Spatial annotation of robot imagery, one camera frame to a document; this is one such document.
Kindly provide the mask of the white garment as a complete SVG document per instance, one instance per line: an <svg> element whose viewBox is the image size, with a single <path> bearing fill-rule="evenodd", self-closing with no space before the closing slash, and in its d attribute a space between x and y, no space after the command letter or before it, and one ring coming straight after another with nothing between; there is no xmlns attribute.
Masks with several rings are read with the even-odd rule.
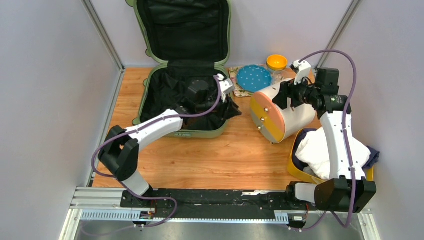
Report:
<svg viewBox="0 0 424 240"><path fill-rule="evenodd" d="M354 162L364 167L375 151L362 144L357 139L349 140ZM295 152L295 157L307 164L322 180L330 179L330 157L325 131L322 127L308 131Z"/></svg>

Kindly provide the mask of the aluminium frame rail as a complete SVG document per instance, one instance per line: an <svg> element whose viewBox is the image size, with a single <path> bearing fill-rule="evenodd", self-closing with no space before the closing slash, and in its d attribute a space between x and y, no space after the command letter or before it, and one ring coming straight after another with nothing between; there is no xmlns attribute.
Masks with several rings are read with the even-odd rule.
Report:
<svg viewBox="0 0 424 240"><path fill-rule="evenodd" d="M369 208L342 227L318 209L305 216L277 211L275 220L218 220L155 217L147 208L120 206L122 188L78 187L62 240L379 240Z"/></svg>

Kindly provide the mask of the yellow plastic basin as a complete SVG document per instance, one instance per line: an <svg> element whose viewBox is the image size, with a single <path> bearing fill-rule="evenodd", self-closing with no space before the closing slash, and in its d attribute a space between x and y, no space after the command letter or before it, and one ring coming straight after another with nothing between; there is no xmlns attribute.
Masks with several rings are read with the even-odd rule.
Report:
<svg viewBox="0 0 424 240"><path fill-rule="evenodd" d="M302 182L306 182L306 183L321 184L321 183L327 181L327 180L323 180L323 179L320 179L317 176L315 176L313 174L313 172L310 171L310 168L309 167L306 167L305 168L305 171L300 171L299 169L297 169L295 167L295 165L292 162L292 155L293 155L294 146L295 146L295 142L294 142L294 144L292 146L292 152L291 152L291 155L290 155L290 160L288 161L288 172L293 177L295 177L296 179L301 180ZM363 171L365 173L365 176L366 176L366 179L368 181L373 181L374 180L374 165L370 169L363 169Z"/></svg>

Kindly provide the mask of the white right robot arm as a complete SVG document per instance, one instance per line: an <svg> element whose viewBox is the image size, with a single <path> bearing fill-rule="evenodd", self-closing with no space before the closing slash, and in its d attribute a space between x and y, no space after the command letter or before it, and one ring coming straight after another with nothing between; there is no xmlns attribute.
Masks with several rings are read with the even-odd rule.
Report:
<svg viewBox="0 0 424 240"><path fill-rule="evenodd" d="M320 183L292 181L286 188L286 205L293 210L305 202L320 211L360 213L377 192L374 181L367 180L363 168L353 158L351 142L351 96L339 94L338 69L319 68L315 82L310 69L294 67L295 77L280 84L272 100L283 110L310 105L324 130L330 162L329 179Z"/></svg>

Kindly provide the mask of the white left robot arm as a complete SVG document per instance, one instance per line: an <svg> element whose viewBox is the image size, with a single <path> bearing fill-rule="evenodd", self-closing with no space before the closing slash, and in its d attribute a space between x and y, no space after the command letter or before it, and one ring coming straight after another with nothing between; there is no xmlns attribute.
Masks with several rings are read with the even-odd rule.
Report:
<svg viewBox="0 0 424 240"><path fill-rule="evenodd" d="M207 99L207 86L192 83L184 97L158 116L132 127L114 126L95 150L92 159L98 159L107 168L110 172L107 177L120 182L138 206L145 208L153 201L152 187L138 171L139 153L144 148L182 130L188 119L215 114L228 120L242 114L230 97L235 89L233 82L221 74L213 78L217 95L211 100Z"/></svg>

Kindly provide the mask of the green hard-shell suitcase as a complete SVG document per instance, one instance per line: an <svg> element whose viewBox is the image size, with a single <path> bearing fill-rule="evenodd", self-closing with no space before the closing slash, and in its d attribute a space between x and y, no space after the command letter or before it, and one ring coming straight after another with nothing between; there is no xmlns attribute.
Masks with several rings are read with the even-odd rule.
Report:
<svg viewBox="0 0 424 240"><path fill-rule="evenodd" d="M146 43L157 62L144 82L133 125L144 123L179 101L192 80L217 89L214 76L225 72L230 53L231 5L227 0L130 0ZM208 114L190 118L173 137L216 138L228 122Z"/></svg>

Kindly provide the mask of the white and orange drawer cabinet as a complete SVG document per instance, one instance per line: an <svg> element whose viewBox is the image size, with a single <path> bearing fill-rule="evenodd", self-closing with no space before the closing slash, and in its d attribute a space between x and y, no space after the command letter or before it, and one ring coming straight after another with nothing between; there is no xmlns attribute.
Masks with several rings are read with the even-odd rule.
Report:
<svg viewBox="0 0 424 240"><path fill-rule="evenodd" d="M288 99L287 108L281 109L273 103L281 83L289 81L289 78L281 80L255 92L250 98L251 119L259 132L273 144L280 143L305 128L316 116L316 111L310 105L303 104L293 108Z"/></svg>

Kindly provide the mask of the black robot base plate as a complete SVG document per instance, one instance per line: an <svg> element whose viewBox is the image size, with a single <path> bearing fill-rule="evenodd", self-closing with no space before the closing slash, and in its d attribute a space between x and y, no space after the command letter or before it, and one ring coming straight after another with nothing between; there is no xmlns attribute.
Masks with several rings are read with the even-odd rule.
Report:
<svg viewBox="0 0 424 240"><path fill-rule="evenodd" d="M275 220L276 212L301 217L316 210L312 203L295 200L285 191L169 189L148 190L147 200L123 191L120 207L146 208L157 218L195 220Z"/></svg>

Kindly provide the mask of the blue polka dot plate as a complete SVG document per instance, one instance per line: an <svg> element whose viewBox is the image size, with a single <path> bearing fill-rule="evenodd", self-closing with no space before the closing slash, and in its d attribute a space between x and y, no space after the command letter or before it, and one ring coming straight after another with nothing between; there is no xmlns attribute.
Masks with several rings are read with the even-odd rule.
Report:
<svg viewBox="0 0 424 240"><path fill-rule="evenodd" d="M255 93L269 87L273 81L271 73L261 65L245 65L236 74L236 82L242 90Z"/></svg>

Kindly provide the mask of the navy blue garment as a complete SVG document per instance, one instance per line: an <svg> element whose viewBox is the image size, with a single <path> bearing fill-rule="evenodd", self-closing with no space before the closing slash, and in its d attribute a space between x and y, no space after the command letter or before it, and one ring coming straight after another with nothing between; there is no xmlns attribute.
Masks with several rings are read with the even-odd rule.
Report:
<svg viewBox="0 0 424 240"><path fill-rule="evenodd" d="M305 168L307 168L309 166L306 163L299 161L297 159L297 157L295 156L295 152L298 149L300 142L304 138L303 135L306 134L307 132L311 131L311 130L317 130L317 129L318 128L305 128L305 129L301 130L299 135L296 137L296 140L295 140L295 143L294 143L294 149L293 149L293 152L292 152L292 162L293 162L294 166L302 172L305 172L306 171ZM376 150L376 149L374 149L370 146L367 146L367 147L369 147L372 151L375 151L375 153L364 167L361 166L362 169L364 169L364 170L368 170L368 169L372 168L373 165L376 164L379 161L379 157L380 157L380 152L378 150Z"/></svg>

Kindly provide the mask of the floral placemat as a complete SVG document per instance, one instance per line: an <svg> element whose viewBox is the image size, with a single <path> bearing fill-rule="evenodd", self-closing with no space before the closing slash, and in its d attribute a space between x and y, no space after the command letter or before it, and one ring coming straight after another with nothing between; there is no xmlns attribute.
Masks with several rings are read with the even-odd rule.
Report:
<svg viewBox="0 0 424 240"><path fill-rule="evenodd" d="M238 73L238 70L241 67L244 66L237 66L237 67L231 67L228 69L228 73L230 76L231 81L233 82L233 85L235 87L235 90L233 91L234 95L238 98L244 98L244 97L250 97L253 95L254 92L248 92L246 90L243 90L238 84L237 84L237 80L236 80L236 74ZM260 64L259 66L263 66L265 67L270 74L272 75L272 73L274 72L273 70L269 69L266 65L264 64Z"/></svg>

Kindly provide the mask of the clear drinking glass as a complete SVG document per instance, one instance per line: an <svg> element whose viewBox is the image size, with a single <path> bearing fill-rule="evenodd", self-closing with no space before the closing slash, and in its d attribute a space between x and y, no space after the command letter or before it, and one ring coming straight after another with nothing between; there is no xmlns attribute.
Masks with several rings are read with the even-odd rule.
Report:
<svg viewBox="0 0 424 240"><path fill-rule="evenodd" d="M282 70L275 70L272 74L272 82L271 84L279 84L280 82L287 81L292 79L291 73L287 71L286 69Z"/></svg>

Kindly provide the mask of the small yellow bowl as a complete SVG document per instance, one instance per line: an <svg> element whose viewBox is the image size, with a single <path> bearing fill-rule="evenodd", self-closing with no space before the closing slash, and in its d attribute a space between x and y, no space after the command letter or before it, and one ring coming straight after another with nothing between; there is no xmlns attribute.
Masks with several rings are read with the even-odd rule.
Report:
<svg viewBox="0 0 424 240"><path fill-rule="evenodd" d="M288 60L283 55L272 54L267 57L266 65L272 71L284 70L288 65Z"/></svg>

